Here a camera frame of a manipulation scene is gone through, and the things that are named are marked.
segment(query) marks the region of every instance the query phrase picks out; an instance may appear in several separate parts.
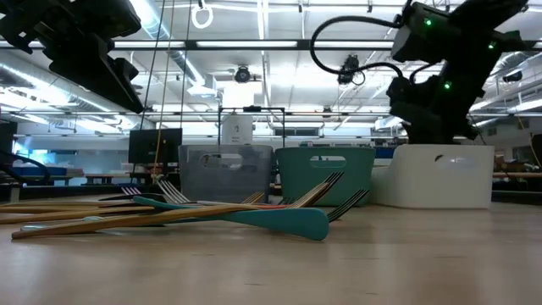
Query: ceiling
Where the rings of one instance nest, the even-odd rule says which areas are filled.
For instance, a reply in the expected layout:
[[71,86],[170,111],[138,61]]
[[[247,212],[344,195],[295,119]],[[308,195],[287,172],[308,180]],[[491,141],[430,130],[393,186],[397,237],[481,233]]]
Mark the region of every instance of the ceiling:
[[[395,14],[401,11],[402,0],[373,0],[373,12],[367,13],[367,1],[359,0],[303,0],[304,12],[299,13],[297,0],[269,0],[269,8],[263,14],[264,22],[258,22],[257,2],[262,0],[234,0],[234,1],[211,1],[207,0],[206,5],[213,8],[213,21],[205,29],[196,28],[191,22],[191,4],[197,5],[197,1],[156,1],[158,12],[163,9],[163,24],[171,28],[171,37],[177,40],[288,40],[288,39],[310,39],[314,30],[325,20],[345,14],[362,14],[378,19],[393,20]],[[435,0],[440,8],[444,7],[445,1]],[[450,0],[451,9],[463,1]],[[523,14],[519,14],[507,21],[498,30],[514,31],[520,30],[523,39],[539,40],[542,31],[539,27],[539,19],[542,17],[542,0],[529,1],[531,8]],[[198,20],[204,22],[206,12],[198,14]],[[321,39],[351,39],[351,40],[392,40],[395,30],[383,26],[369,25],[362,23],[344,23],[334,25],[324,31]],[[132,36],[119,38],[120,40],[148,41],[151,37],[140,30]],[[356,54],[360,63],[373,63],[377,61],[391,61],[389,52],[381,51],[321,51],[318,56],[328,66],[339,68],[349,54]],[[36,66],[46,69],[50,60],[41,51],[35,51],[28,55],[16,50],[0,51],[0,62],[3,56],[16,56]],[[216,111],[218,101],[216,98],[193,97],[187,93],[191,85],[188,81],[183,82],[182,72],[179,65],[169,60],[164,51],[113,51],[110,53],[113,58],[127,58],[140,71],[133,83],[142,86],[140,89],[141,99],[147,95],[147,105],[159,104],[164,101],[171,104],[169,110],[174,111],[175,107],[180,110],[180,104],[186,105],[185,111]],[[261,87],[263,72],[263,60],[268,61],[268,82],[269,100],[266,101],[263,90],[259,90],[254,98],[256,105],[285,107],[291,111],[313,112],[321,111],[324,106],[332,106],[334,111],[341,112],[367,112],[387,111],[389,100],[385,95],[385,89],[391,78],[395,75],[387,69],[372,69],[366,73],[367,81],[362,86],[339,86],[336,76],[326,73],[318,68],[308,51],[266,51],[264,56],[261,51],[187,51],[186,57],[194,65],[197,71],[202,74],[214,75],[218,81],[218,89],[222,90],[231,86],[233,82],[232,71],[240,65],[248,66],[252,74],[257,76]],[[410,72],[421,67],[423,63],[394,63],[409,75]],[[436,65],[421,72],[418,81],[424,80],[433,74],[438,74],[441,69]],[[523,81],[519,83],[505,84],[499,79],[490,78],[486,83],[485,90],[490,98],[502,95],[503,92],[514,90],[519,86],[526,86],[530,82],[539,80],[542,73],[538,62],[533,61],[523,67]],[[536,94],[538,86],[534,86],[526,92],[530,95]],[[515,105],[516,95],[507,98],[507,102],[496,101],[484,108],[488,112],[501,112],[510,105]],[[38,106],[29,106],[24,111],[39,110]],[[350,122],[374,122],[378,116],[353,117]],[[148,118],[156,122],[158,117]],[[211,121],[216,119],[216,114],[208,116],[185,114],[185,120]],[[296,118],[297,120],[315,121],[322,120],[321,117]],[[179,121],[179,116],[166,116],[164,120]]]

